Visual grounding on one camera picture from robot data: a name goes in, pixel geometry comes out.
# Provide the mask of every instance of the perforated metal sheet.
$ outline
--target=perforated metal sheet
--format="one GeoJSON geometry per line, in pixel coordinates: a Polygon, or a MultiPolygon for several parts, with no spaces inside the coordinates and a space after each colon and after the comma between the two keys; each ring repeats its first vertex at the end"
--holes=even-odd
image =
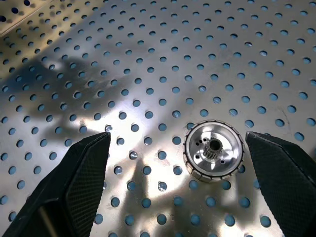
{"type": "Polygon", "coordinates": [[[206,184],[182,142],[220,119],[314,157],[315,15],[306,0],[54,0],[35,12],[0,40],[0,234],[71,143],[112,128],[91,236],[282,236],[247,149],[245,169],[206,184]]]}

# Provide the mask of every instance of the hub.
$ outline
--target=hub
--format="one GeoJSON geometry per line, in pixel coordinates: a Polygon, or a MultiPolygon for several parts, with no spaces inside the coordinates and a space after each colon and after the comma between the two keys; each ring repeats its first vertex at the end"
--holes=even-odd
{"type": "Polygon", "coordinates": [[[244,153],[242,138],[229,124],[207,120],[186,135],[184,161],[188,171],[204,182],[236,173],[244,153]]]}

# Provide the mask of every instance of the small gear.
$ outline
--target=small gear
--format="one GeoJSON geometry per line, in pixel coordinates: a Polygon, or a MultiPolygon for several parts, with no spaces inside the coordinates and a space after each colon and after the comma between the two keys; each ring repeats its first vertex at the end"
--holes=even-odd
{"type": "Polygon", "coordinates": [[[243,161],[244,144],[240,134],[219,120],[205,120],[188,131],[183,157],[190,174],[211,182],[235,174],[243,161]]]}

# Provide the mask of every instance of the toothed belt pulley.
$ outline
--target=toothed belt pulley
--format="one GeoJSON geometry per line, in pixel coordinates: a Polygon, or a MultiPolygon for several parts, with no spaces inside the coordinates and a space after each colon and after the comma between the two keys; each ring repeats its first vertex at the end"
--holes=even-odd
{"type": "Polygon", "coordinates": [[[225,122],[202,121],[186,135],[184,161],[188,171],[201,181],[225,179],[236,173],[243,154],[241,136],[225,122]]]}

